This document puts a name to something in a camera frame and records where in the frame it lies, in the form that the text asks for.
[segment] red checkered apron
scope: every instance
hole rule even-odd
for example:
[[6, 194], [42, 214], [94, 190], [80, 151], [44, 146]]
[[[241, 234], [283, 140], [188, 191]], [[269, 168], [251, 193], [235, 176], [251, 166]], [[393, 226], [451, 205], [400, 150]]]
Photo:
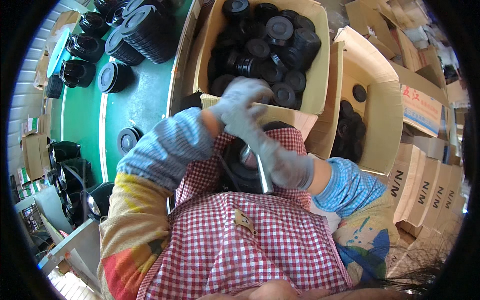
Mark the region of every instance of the red checkered apron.
[[[286, 149], [306, 155], [297, 129], [267, 134]], [[351, 287], [326, 218], [309, 212], [307, 192], [275, 187], [274, 195], [211, 194], [222, 168], [219, 156], [232, 139], [220, 135], [209, 160], [188, 165], [169, 215], [170, 243], [148, 271], [137, 298], [235, 295], [270, 279], [287, 280], [299, 294]], [[256, 235], [235, 225], [235, 209], [251, 219]]]

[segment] corrugated wall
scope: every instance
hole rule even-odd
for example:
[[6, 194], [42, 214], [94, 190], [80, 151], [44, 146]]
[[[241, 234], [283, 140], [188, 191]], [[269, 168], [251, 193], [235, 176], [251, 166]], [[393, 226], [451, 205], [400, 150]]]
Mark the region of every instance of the corrugated wall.
[[7, 151], [10, 174], [15, 174], [17, 168], [24, 166], [22, 151], [18, 143], [20, 124], [25, 122], [28, 116], [38, 117], [41, 112], [43, 91], [33, 87], [36, 64], [54, 23], [62, 12], [71, 10], [70, 7], [69, 0], [62, 0], [50, 12], [32, 40], [18, 74], [8, 123]]

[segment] person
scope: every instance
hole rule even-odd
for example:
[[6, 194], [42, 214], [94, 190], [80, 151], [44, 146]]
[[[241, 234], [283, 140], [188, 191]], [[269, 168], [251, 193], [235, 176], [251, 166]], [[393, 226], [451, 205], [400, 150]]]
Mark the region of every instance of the person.
[[[160, 121], [118, 163], [99, 226], [105, 299], [406, 297], [355, 289], [385, 278], [398, 240], [385, 185], [347, 159], [307, 156], [295, 128], [263, 132], [252, 105], [263, 96], [264, 81], [237, 77], [217, 104]], [[274, 194], [214, 193], [235, 137], [260, 156]], [[342, 218], [335, 232], [311, 203]]]

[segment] blue checkered sleeve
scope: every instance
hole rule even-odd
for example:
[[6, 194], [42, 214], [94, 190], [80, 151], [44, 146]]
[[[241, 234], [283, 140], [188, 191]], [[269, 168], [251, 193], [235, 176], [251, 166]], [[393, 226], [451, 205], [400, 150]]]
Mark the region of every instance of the blue checkered sleeve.
[[379, 198], [386, 186], [348, 159], [329, 158], [332, 177], [323, 192], [312, 196], [313, 203], [327, 212], [336, 212], [340, 217], [351, 215]]
[[175, 190], [194, 160], [212, 156], [214, 139], [199, 108], [189, 108], [161, 120], [120, 160], [117, 172], [133, 174]]

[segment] work glove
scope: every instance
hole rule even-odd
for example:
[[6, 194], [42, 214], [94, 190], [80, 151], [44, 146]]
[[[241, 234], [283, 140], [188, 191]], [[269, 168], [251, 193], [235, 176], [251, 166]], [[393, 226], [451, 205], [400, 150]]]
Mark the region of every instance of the work glove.
[[246, 109], [230, 110], [221, 115], [225, 131], [241, 138], [270, 173], [273, 183], [284, 188], [306, 190], [313, 180], [313, 158], [288, 151], [268, 137]]
[[268, 84], [260, 79], [236, 77], [227, 86], [220, 101], [209, 108], [218, 121], [221, 131], [225, 127], [222, 115], [226, 113], [240, 113], [243, 123], [256, 124], [259, 116], [265, 113], [265, 106], [253, 106], [262, 97], [273, 97], [273, 92]]

